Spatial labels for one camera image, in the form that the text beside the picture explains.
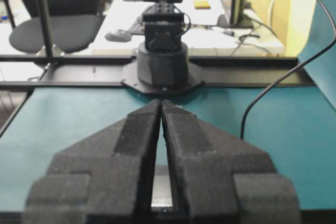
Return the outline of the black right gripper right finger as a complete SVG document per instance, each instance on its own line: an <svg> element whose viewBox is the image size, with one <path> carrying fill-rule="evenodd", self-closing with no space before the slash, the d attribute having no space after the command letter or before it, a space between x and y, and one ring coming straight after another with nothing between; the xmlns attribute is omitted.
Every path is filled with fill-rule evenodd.
<svg viewBox="0 0 336 224"><path fill-rule="evenodd" d="M296 190L269 154L161 104L173 199L190 223L301 223Z"/></svg>

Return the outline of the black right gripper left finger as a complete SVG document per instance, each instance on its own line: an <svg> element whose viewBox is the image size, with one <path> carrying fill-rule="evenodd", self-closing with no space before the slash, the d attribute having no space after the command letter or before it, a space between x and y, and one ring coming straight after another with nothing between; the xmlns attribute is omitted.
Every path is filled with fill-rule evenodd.
<svg viewBox="0 0 336 224"><path fill-rule="evenodd" d="M26 223L141 223L151 212L161 103L56 153L31 187Z"/></svg>

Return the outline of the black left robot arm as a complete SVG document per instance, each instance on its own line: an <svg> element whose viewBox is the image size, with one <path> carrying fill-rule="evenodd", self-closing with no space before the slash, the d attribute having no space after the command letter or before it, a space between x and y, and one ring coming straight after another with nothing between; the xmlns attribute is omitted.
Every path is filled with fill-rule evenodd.
<svg viewBox="0 0 336 224"><path fill-rule="evenodd" d="M143 0L154 9L143 15L136 79L150 88L180 93L199 84L181 41L182 0ZM127 117L58 151L46 175L26 200L23 223L134 223L151 216L161 102L153 100Z"/></svg>

